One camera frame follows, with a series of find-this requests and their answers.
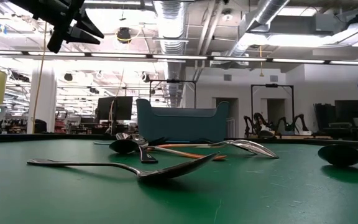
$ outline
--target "computer monitor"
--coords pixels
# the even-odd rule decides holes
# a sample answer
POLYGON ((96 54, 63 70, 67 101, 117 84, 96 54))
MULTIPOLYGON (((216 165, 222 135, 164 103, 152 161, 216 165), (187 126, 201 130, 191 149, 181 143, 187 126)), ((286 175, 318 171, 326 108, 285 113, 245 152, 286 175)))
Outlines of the computer monitor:
POLYGON ((358 117, 358 100, 335 101, 336 122, 348 122, 354 125, 353 118, 358 117))
POLYGON ((117 120, 130 120, 132 114, 132 96, 117 96, 117 97, 104 97, 99 98, 98 108, 96 109, 97 120, 109 119, 110 107, 114 101, 116 119, 117 120))

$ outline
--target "blue bin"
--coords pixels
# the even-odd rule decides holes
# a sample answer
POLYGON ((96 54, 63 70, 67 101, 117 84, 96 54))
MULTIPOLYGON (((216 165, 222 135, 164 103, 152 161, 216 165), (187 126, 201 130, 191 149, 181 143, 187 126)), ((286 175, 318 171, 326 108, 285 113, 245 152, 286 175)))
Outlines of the blue bin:
POLYGON ((148 141, 168 138, 169 141, 209 139, 223 141, 229 103, 216 109, 155 108, 145 99, 136 100, 139 134, 148 141))

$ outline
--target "green table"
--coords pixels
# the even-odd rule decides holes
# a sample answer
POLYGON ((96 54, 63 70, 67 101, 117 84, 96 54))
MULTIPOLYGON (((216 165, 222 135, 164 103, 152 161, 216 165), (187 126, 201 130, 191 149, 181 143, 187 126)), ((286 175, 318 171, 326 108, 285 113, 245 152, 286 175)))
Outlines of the green table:
MULTIPOLYGON (((221 149, 227 161, 164 185, 114 167, 49 168, 26 160, 122 162, 154 170, 189 159, 153 152, 158 164, 89 140, 0 143, 0 223, 358 223, 358 164, 338 170, 320 146, 265 144, 280 159, 221 149)), ((188 149, 208 154, 215 149, 188 149)))

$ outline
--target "column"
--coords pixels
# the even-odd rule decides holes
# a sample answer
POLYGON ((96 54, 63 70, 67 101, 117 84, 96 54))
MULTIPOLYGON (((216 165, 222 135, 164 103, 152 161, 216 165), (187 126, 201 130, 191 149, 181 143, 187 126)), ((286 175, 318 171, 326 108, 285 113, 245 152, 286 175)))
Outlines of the column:
POLYGON ((40 90, 38 94, 37 110, 33 118, 35 108, 35 96, 37 94, 38 82, 40 78, 41 61, 36 62, 32 70, 30 109, 27 122, 27 134, 32 134, 33 121, 41 119, 47 123, 47 131, 53 132, 55 129, 55 110, 57 76, 53 69, 53 62, 45 61, 42 69, 40 90))

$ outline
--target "black spoon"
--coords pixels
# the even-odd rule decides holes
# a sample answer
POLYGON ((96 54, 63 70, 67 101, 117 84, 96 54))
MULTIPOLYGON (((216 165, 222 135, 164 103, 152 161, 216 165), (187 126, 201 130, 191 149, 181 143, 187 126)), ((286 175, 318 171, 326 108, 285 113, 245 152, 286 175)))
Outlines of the black spoon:
POLYGON ((184 162, 175 166, 167 167, 155 171, 144 171, 139 170, 134 167, 113 163, 113 162, 61 162, 53 161, 50 159, 30 159, 27 161, 27 164, 33 166, 47 166, 47 167, 65 167, 65 166, 111 166, 118 167, 128 171, 133 172, 140 180, 163 180, 171 179, 174 177, 179 177, 181 175, 188 174, 194 170, 199 169, 201 166, 205 165, 207 162, 211 161, 216 155, 220 152, 204 156, 200 159, 196 159, 189 162, 184 162))
POLYGON ((328 145, 318 151, 318 156, 337 167, 353 166, 358 163, 358 150, 347 145, 328 145))
POLYGON ((141 163, 158 163, 158 160, 148 154, 142 146, 139 146, 136 142, 129 139, 120 139, 114 141, 109 145, 109 148, 120 154, 128 154, 134 151, 140 151, 141 163))

